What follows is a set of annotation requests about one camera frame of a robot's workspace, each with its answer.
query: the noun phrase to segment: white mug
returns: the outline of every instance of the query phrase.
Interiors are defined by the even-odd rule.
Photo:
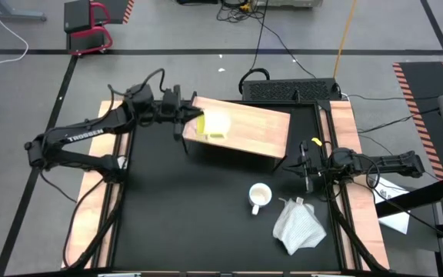
[[[252,185],[249,189],[249,202],[252,205],[252,214],[257,215],[259,208],[266,206],[271,201],[271,189],[263,183]]]

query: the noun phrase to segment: yellow cable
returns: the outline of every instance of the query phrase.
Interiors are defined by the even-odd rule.
[[[353,0],[353,4],[351,4],[350,15],[348,16],[348,20],[346,22],[345,32],[343,33],[343,37],[341,38],[341,44],[339,45],[338,57],[336,57],[335,71],[332,75],[332,78],[336,78],[336,75],[338,74],[339,59],[341,58],[341,50],[343,50],[343,46],[345,45],[346,35],[348,34],[348,29],[350,28],[351,19],[353,18],[353,12],[355,11],[356,5],[357,5],[357,0]]]

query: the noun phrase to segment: white paper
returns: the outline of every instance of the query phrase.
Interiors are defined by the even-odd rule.
[[[384,178],[380,178],[379,184],[377,185],[377,188],[375,188],[375,190],[380,192],[381,195],[384,196],[386,199],[391,199],[395,196],[408,193],[400,186],[397,186]],[[375,204],[384,201],[384,199],[381,198],[376,191],[374,191]],[[385,216],[378,221],[381,224],[386,225],[389,228],[393,228],[394,230],[399,231],[405,235],[408,232],[409,214],[405,212]]]

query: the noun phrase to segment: gray floor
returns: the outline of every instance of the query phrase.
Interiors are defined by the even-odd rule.
[[[48,21],[10,21],[31,49],[63,49],[64,1],[14,0],[15,8],[40,10]],[[443,31],[443,0],[428,3]],[[277,32],[289,48],[336,49],[345,27],[351,0],[324,0],[313,11],[268,11],[266,24]],[[202,49],[255,48],[260,25],[248,20],[236,25],[215,20],[218,6],[182,7],[171,0],[142,0],[135,3],[129,24],[108,27],[115,49]],[[281,48],[273,34],[264,31],[262,48]],[[18,39],[0,27],[0,49],[23,48]],[[441,46],[419,0],[358,0],[346,49],[441,50]],[[124,90],[141,82],[151,71],[163,67],[165,87],[179,84],[182,94],[218,99],[239,99],[237,84],[247,72],[253,55],[97,55],[79,59],[64,99],[58,125],[93,118],[100,101],[109,97],[106,85]],[[296,57],[318,77],[332,76],[335,56]],[[443,56],[346,55],[341,59],[338,83],[343,92],[368,97],[401,97],[393,62],[443,61]],[[69,57],[28,55],[20,62],[0,65],[0,252],[30,172],[23,144],[42,132],[62,83]],[[307,78],[287,55],[260,55],[258,67],[265,67],[271,78]],[[369,128],[409,115],[402,101],[366,102],[352,98],[359,128]],[[426,165],[427,159],[411,121],[369,134],[392,152],[415,150]],[[361,139],[368,155],[384,155],[373,142]],[[74,151],[87,152],[89,142],[73,145]],[[74,197],[82,173],[56,169],[48,177]],[[386,178],[414,188],[432,178]],[[40,180],[20,231],[6,274],[57,270],[73,204]],[[391,267],[399,272],[436,275],[433,253],[387,245]]]

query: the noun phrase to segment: red chair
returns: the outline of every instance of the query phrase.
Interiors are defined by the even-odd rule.
[[[100,8],[107,18],[96,22],[94,8]],[[112,46],[112,38],[104,25],[110,23],[107,7],[98,2],[78,0],[65,3],[65,32],[68,34],[68,50],[71,55],[104,52]]]

